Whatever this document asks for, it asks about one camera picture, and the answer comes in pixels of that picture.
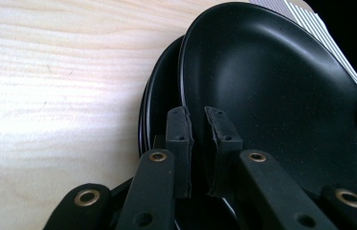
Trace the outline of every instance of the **metal grommet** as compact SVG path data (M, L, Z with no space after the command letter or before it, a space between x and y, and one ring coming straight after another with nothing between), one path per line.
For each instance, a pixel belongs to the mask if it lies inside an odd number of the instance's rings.
M264 162L264 161L267 159L267 157L265 157L264 154L258 153L258 152L250 153L250 154L249 154L249 158L250 158L252 161L256 161L256 162Z
M82 190L74 199L74 203L77 206L90 206L100 199L100 192L98 190Z
M353 208L357 208L357 195L352 191L345 189L336 190L336 197L342 201L344 204L351 206Z
M163 152L153 152L149 156L150 160L155 162L161 162L167 159L167 155Z

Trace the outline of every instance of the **light wood surface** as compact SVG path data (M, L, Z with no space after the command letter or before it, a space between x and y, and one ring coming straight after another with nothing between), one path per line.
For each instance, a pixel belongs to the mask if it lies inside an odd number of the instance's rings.
M0 229L41 229L76 186L134 174L152 68L220 2L0 0Z

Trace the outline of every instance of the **striped cloth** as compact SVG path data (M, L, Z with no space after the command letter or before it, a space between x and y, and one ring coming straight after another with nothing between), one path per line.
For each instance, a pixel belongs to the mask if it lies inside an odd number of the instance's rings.
M306 10L287 0L250 0L250 3L260 5L293 20L301 27L305 28L315 36L324 47L345 67L354 81L357 83L357 73L346 59L334 39L328 32L320 17L309 10Z

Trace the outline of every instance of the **black plate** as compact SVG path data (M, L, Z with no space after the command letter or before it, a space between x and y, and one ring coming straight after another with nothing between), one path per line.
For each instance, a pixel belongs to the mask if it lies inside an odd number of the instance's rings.
M151 150L155 135L166 134L167 113L180 106L178 56L183 36L160 55L145 87L139 118L140 154Z
M204 107L224 110L245 149L264 150L307 191L357 189L357 85L325 47L280 14L215 6L192 23L180 94L202 145Z

